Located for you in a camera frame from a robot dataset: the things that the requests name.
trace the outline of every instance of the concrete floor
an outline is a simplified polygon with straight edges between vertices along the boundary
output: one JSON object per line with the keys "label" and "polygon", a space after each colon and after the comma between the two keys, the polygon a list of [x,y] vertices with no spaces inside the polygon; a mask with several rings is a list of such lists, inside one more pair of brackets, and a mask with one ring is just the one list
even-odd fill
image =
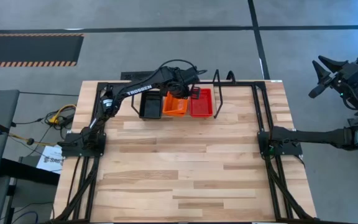
{"label": "concrete floor", "polygon": [[[358,1],[254,0],[254,4],[259,26],[358,25]],[[0,0],[0,29],[251,25],[246,0]],[[284,81],[295,127],[327,131],[346,125],[352,111],[334,91],[326,90],[313,100],[308,97],[317,83],[311,61],[318,55],[355,60],[358,29],[260,33],[270,77]],[[251,30],[92,33],[85,36],[78,66],[0,68],[0,90],[76,95],[83,80],[119,79],[121,71],[153,70],[172,58],[187,59],[200,69],[208,69],[205,78],[211,78],[217,68],[222,73],[233,70],[237,79],[262,78]],[[14,121],[31,121],[75,102],[73,96],[21,94]],[[31,124],[14,131],[37,139],[46,128]],[[58,140],[56,131],[45,138],[48,142]],[[318,216],[358,223],[358,151],[317,144],[303,144],[303,151]],[[9,141],[4,157],[17,159],[28,153],[28,149]],[[31,218],[22,222],[31,222]]]}

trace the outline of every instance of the wooden table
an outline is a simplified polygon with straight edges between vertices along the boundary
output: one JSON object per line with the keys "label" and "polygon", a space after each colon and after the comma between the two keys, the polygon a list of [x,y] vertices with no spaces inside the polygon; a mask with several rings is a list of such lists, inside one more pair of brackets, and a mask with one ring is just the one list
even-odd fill
{"label": "wooden table", "polygon": [[[97,81],[82,84],[73,122],[75,133],[90,123],[96,85]],[[266,86],[274,124],[293,128],[283,83],[266,81]],[[214,92],[218,105],[217,87]],[[143,121],[131,108],[131,98],[126,98],[117,116],[106,123],[108,143],[99,164],[91,221],[274,220],[266,168],[257,144],[259,128],[251,87],[225,86],[222,93],[224,104],[216,119]],[[265,111],[261,93],[259,100]],[[139,101],[140,95],[136,95],[136,107]],[[282,160],[288,189],[315,217],[303,165],[293,156],[282,156]],[[54,203],[57,215],[66,205],[75,162],[76,158],[69,158],[63,164]],[[279,190],[278,196],[284,217]],[[83,199],[80,217],[87,196]]]}

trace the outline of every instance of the floor mat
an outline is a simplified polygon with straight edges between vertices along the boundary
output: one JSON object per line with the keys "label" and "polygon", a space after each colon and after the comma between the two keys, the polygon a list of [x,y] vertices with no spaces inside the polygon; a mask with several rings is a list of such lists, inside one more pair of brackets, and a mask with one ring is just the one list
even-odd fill
{"label": "floor mat", "polygon": [[0,34],[0,67],[75,66],[83,34]]}

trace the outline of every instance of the small red object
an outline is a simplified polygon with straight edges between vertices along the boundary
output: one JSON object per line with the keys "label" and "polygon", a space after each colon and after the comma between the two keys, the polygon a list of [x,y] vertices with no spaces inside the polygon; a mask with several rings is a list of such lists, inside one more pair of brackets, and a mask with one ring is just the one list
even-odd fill
{"label": "small red object", "polygon": [[207,118],[212,116],[211,89],[202,88],[198,100],[190,99],[190,116],[194,118]]}

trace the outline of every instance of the black tray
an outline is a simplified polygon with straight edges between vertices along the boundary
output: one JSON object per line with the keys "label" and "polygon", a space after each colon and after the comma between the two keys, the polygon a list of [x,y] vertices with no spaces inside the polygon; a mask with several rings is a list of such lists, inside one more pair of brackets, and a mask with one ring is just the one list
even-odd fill
{"label": "black tray", "polygon": [[162,115],[162,96],[159,91],[146,91],[140,100],[139,118],[160,119]]}

